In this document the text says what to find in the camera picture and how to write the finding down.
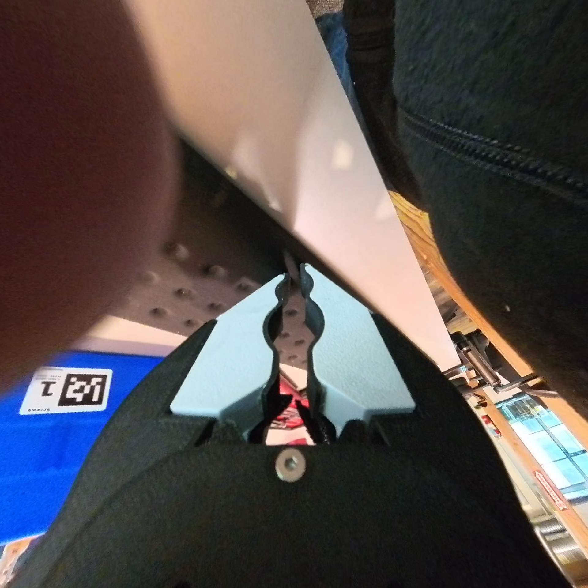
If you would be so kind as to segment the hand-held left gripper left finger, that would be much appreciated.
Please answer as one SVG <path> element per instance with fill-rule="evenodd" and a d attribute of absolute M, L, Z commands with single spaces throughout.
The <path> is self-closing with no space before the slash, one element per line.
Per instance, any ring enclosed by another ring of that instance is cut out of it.
<path fill-rule="evenodd" d="M 221 314 L 170 405 L 175 416 L 229 423 L 244 440 L 278 414 L 283 306 L 290 278 L 279 274 Z"/>

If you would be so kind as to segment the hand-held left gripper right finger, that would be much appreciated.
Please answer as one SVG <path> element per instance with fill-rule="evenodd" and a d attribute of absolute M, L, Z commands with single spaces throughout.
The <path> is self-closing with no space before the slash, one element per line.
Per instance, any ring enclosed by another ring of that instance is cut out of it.
<path fill-rule="evenodd" d="M 314 445 L 333 445 L 348 425 L 368 432 L 375 419 L 412 420 L 417 405 L 376 316 L 309 263 L 299 269 L 307 351 L 307 407 L 300 415 Z"/>

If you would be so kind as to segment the blue tagged storage bin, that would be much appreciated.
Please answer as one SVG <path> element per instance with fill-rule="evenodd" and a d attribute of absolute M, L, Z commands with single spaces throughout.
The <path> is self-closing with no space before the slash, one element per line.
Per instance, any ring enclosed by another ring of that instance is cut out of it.
<path fill-rule="evenodd" d="M 48 366 L 54 369 L 112 371 L 101 411 L 20 414 L 34 375 L 1 398 L 1 547 L 47 531 L 108 420 L 162 360 L 84 351 L 53 357 Z"/>

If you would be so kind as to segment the person's right hand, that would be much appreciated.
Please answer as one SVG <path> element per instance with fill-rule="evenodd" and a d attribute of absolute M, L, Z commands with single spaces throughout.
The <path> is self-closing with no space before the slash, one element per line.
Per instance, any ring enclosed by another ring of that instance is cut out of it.
<path fill-rule="evenodd" d="M 1 392 L 147 267 L 177 153 L 123 1 L 1 1 Z"/>

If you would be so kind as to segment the black metal chair mechanism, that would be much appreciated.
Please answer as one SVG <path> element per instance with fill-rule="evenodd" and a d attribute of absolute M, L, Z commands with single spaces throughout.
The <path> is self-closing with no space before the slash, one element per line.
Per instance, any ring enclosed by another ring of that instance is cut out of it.
<path fill-rule="evenodd" d="M 469 402 L 473 402 L 477 408 L 487 408 L 488 400 L 484 392 L 489 390 L 499 396 L 499 401 L 512 398 L 521 394 L 533 398 L 558 398 L 559 394 L 549 389 L 543 379 L 535 373 L 520 376 L 514 373 L 514 378 L 506 380 L 500 374 L 500 370 L 512 366 L 506 362 L 502 355 L 497 363 L 493 364 L 487 353 L 489 339 L 477 330 L 470 334 L 455 332 L 450 335 L 461 364 L 451 370 L 445 371 L 445 376 Z"/>

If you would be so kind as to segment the black perforated wrist pad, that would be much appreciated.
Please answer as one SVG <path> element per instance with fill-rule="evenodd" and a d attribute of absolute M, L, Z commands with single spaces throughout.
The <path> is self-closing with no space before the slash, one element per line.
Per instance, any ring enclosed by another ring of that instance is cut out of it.
<path fill-rule="evenodd" d="M 334 274 L 182 138 L 179 155 L 180 192 L 171 229 L 110 314 L 187 337 L 288 273 L 275 345 L 282 364 L 305 370 L 313 334 L 305 322 L 299 267 L 318 262 L 328 277 Z"/>

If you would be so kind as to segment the wooden board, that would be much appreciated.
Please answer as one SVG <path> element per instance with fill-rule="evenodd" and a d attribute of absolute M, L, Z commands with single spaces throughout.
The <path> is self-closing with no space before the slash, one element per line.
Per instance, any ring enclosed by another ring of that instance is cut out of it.
<path fill-rule="evenodd" d="M 410 246 L 424 272 L 425 279 L 433 281 L 435 286 L 443 290 L 460 309 L 469 327 L 479 329 L 503 356 L 508 364 L 520 376 L 527 376 L 535 372 L 541 375 L 533 380 L 533 385 L 546 384 L 555 394 L 544 397 L 548 408 L 553 410 L 559 419 L 568 427 L 582 446 L 587 449 L 587 414 L 583 409 L 569 401 L 566 395 L 561 395 L 560 387 L 555 380 L 544 378 L 543 373 L 535 371 L 505 340 L 505 338 L 490 324 L 476 306 L 467 298 L 447 268 L 433 237 L 429 215 L 415 205 L 409 203 L 396 192 L 389 192 L 389 196 L 398 214 L 399 220 L 408 237 Z"/>

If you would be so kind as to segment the blue cloth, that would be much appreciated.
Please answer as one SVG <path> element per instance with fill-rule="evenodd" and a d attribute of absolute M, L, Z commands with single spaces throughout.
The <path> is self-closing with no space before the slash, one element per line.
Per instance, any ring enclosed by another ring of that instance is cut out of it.
<path fill-rule="evenodd" d="M 323 14 L 315 19 L 315 24 L 343 90 L 349 102 L 352 103 L 356 100 L 356 95 L 347 59 L 348 40 L 343 21 L 343 12 L 337 11 Z"/>

